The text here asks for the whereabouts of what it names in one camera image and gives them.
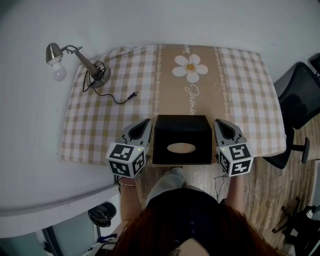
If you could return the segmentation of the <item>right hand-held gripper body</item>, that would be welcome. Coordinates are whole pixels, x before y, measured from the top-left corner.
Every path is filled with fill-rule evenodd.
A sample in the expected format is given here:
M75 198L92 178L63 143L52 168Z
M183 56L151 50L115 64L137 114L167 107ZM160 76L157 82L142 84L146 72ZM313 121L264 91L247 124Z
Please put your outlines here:
M250 172L254 156L245 137L240 137L231 145L216 147L216 160L227 177L244 175Z

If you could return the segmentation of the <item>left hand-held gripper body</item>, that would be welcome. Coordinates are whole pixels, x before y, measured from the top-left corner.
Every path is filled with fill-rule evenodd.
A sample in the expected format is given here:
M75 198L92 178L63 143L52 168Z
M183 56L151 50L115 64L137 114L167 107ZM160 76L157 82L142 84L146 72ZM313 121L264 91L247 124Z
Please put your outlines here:
M106 154L111 172L123 178L134 178L147 164L150 139L130 144L112 142Z

